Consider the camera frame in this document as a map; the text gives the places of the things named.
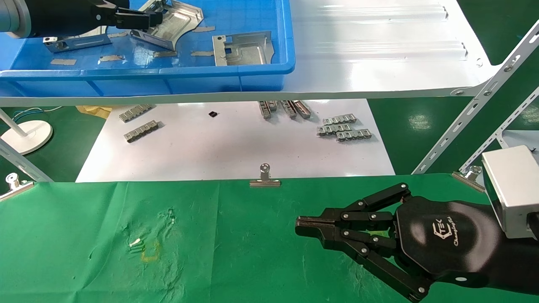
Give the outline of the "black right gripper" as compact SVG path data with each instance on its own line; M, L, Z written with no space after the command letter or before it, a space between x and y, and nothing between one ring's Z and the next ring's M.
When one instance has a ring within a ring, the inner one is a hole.
M396 240L342 229L389 228L395 217L383 209L410 196L408 184L399 183L346 207L326 207L316 216L301 215L295 232L317 238L326 250L348 255L408 301L419 303L432 282L389 261L398 255ZM489 282L489 263L504 237L490 206L418 196L397 207L395 215L402 253L430 279Z

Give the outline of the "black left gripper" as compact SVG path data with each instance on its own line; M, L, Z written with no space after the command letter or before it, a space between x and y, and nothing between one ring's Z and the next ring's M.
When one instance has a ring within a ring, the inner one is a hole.
M129 0L29 0L27 8L30 37L77 36L110 20L117 20L118 29L140 30L163 22L162 12L132 10Z

